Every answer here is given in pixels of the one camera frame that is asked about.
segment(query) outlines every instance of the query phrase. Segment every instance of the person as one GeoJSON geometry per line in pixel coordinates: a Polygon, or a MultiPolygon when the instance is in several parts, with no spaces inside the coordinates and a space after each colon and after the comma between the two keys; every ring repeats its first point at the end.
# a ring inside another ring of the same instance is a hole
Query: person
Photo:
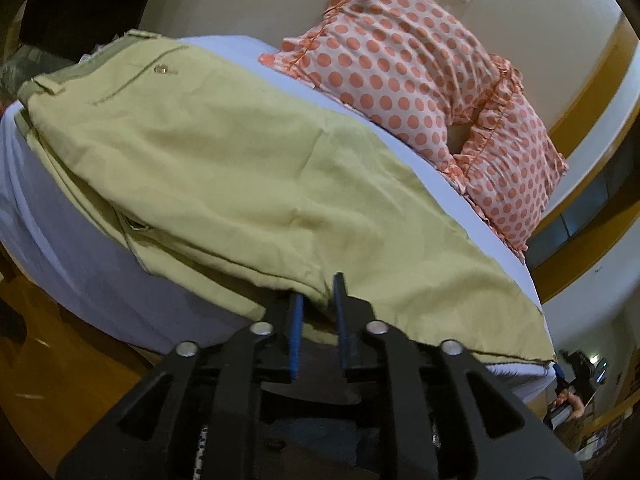
{"type": "Polygon", "coordinates": [[[556,388],[556,400],[551,404],[551,409],[561,406],[564,403],[569,404],[573,411],[567,421],[576,420],[584,415],[584,403],[582,399],[569,391],[570,384],[566,381],[566,375],[558,364],[554,364],[556,377],[558,378],[558,387],[556,388]]]}

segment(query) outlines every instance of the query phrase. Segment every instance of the wall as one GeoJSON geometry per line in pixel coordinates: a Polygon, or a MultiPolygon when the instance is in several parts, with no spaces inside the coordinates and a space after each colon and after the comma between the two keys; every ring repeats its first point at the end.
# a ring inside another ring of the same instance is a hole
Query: wall
{"type": "MultiPolygon", "coordinates": [[[[567,341],[562,346],[562,349],[567,350],[569,353],[580,349],[589,357],[598,354],[600,357],[606,357],[607,361],[609,361],[607,383],[596,391],[596,416],[602,415],[615,404],[620,387],[625,379],[623,376],[620,383],[616,384],[616,377],[620,373],[626,374],[629,359],[635,348],[635,341],[629,330],[626,318],[622,314],[619,314],[611,322],[603,323],[567,341]]],[[[567,372],[570,371],[570,367],[564,362],[562,362],[562,368],[567,372]]],[[[573,377],[573,373],[567,374],[568,379],[573,377]]]]}
{"type": "Polygon", "coordinates": [[[591,131],[567,158],[569,171],[549,197],[543,218],[561,205],[578,185],[587,184],[586,177],[595,177],[598,170],[596,169],[595,174],[592,174],[594,168],[604,167],[604,163],[613,156],[617,149],[615,142],[618,134],[624,129],[627,121],[629,124],[636,118],[638,110],[635,108],[639,98],[640,45],[636,47],[631,64],[609,105],[591,131]]]}
{"type": "Polygon", "coordinates": [[[639,367],[640,350],[636,349],[631,354],[631,359],[629,359],[629,366],[626,368],[624,378],[620,381],[620,393],[616,398],[616,405],[621,404],[637,391],[638,381],[636,380],[636,377],[639,367]]]}
{"type": "Polygon", "coordinates": [[[556,349],[616,317],[640,286],[640,220],[597,264],[542,305],[556,349]]]}
{"type": "MultiPolygon", "coordinates": [[[[279,45],[315,24],[327,0],[149,0],[142,28],[168,36],[248,34],[279,45]]],[[[438,0],[489,51],[523,72],[548,126],[564,113],[616,27],[614,0],[438,0]]]]}
{"type": "Polygon", "coordinates": [[[631,333],[634,335],[636,347],[640,348],[640,286],[625,303],[626,321],[629,323],[631,333]]]}

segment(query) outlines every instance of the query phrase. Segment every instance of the wooden furniture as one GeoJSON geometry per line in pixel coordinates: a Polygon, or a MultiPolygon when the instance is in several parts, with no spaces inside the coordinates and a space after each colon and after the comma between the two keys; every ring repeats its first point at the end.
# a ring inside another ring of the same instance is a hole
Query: wooden furniture
{"type": "Polygon", "coordinates": [[[0,336],[0,406],[53,476],[60,459],[151,368],[128,345],[60,307],[16,272],[0,298],[26,332],[0,336]]]}
{"type": "Polygon", "coordinates": [[[0,464],[7,479],[50,480],[0,410],[0,464]]]}

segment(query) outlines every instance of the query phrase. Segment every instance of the orange polka dot fabric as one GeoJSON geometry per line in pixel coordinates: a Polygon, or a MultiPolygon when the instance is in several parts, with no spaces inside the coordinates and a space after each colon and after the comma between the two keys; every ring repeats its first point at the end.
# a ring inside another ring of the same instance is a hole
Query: orange polka dot fabric
{"type": "Polygon", "coordinates": [[[433,0],[330,0],[322,23],[260,61],[359,110],[463,190],[447,126],[500,79],[476,37],[433,0]]]}
{"type": "Polygon", "coordinates": [[[524,97],[520,72],[505,59],[494,61],[502,79],[454,157],[476,211],[522,256],[568,166],[524,97]]]}

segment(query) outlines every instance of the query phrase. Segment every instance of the pillow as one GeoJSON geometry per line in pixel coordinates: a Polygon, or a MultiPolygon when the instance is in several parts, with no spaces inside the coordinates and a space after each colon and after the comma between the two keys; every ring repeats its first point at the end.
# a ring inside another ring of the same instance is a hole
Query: pillow
{"type": "Polygon", "coordinates": [[[524,97],[520,72],[509,61],[493,58],[502,79],[454,157],[468,197],[521,253],[568,166],[524,97]]]}
{"type": "Polygon", "coordinates": [[[447,127],[470,122],[500,79],[433,0],[330,0],[317,27],[260,62],[356,108],[453,179],[447,127]]]}

